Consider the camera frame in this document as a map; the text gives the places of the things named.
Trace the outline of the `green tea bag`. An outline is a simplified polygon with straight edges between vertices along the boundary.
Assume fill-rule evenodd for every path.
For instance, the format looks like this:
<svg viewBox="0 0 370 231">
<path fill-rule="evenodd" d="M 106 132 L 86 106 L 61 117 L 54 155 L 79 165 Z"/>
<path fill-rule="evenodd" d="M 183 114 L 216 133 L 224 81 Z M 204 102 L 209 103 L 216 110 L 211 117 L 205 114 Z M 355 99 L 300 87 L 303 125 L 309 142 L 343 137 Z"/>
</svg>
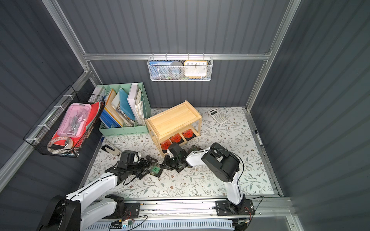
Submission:
<svg viewBox="0 0 370 231">
<path fill-rule="evenodd" d="M 163 167 L 160 164 L 154 164 L 149 168 L 149 174 L 160 178 L 163 172 Z"/>
</svg>

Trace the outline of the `red tea bag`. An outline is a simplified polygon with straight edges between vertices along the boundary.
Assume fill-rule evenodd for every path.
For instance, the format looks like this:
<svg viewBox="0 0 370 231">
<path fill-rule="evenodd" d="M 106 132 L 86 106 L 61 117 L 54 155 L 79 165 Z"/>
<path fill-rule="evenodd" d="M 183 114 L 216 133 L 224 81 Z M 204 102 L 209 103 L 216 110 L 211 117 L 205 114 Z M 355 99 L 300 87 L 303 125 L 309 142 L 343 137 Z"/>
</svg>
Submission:
<svg viewBox="0 0 370 231">
<path fill-rule="evenodd" d="M 171 136 L 170 141 L 172 143 L 177 143 L 179 145 L 182 144 L 183 142 L 185 142 L 183 137 L 179 133 L 177 133 L 176 135 Z"/>
<path fill-rule="evenodd" d="M 182 132 L 182 136 L 186 139 L 186 141 L 189 141 L 191 139 L 193 139 L 194 137 L 196 137 L 195 133 L 193 132 L 192 129 L 188 129 L 184 132 Z"/>
<path fill-rule="evenodd" d="M 165 140 L 162 143 L 160 143 L 162 152 L 167 153 L 167 150 L 171 146 L 171 144 L 172 143 L 170 140 Z"/>
</svg>

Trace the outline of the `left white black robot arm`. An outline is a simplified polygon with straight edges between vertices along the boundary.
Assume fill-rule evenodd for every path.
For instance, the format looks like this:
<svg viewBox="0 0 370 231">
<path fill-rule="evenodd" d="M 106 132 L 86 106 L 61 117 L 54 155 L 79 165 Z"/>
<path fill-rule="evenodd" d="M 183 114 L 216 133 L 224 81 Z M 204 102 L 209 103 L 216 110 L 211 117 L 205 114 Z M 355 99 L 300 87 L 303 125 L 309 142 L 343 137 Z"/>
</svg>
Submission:
<svg viewBox="0 0 370 231">
<path fill-rule="evenodd" d="M 83 231 L 103 218 L 125 219 L 138 215 L 139 205 L 125 205 L 121 196 L 109 194 L 100 202 L 100 196 L 116 186 L 126 184 L 133 176 L 142 179 L 158 162 L 151 156 L 142 157 L 138 152 L 126 150 L 119 161 L 87 184 L 65 196 L 53 197 L 47 205 L 38 225 L 39 231 Z"/>
</svg>

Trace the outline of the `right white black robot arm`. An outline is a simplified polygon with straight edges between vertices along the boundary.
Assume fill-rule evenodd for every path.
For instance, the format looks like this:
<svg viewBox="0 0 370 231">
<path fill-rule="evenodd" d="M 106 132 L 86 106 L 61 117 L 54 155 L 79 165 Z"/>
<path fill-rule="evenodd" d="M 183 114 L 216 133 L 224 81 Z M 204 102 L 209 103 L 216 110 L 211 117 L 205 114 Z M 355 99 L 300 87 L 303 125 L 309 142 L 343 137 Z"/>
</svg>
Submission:
<svg viewBox="0 0 370 231">
<path fill-rule="evenodd" d="M 227 199 L 216 201 L 213 207 L 217 215 L 246 215 L 252 218 L 255 215 L 253 201 L 246 198 L 239 186 L 240 163 L 237 155 L 216 142 L 206 149 L 193 145 L 188 151 L 178 143 L 173 143 L 160 166 L 179 173 L 187 167 L 207 166 L 225 184 Z"/>
</svg>

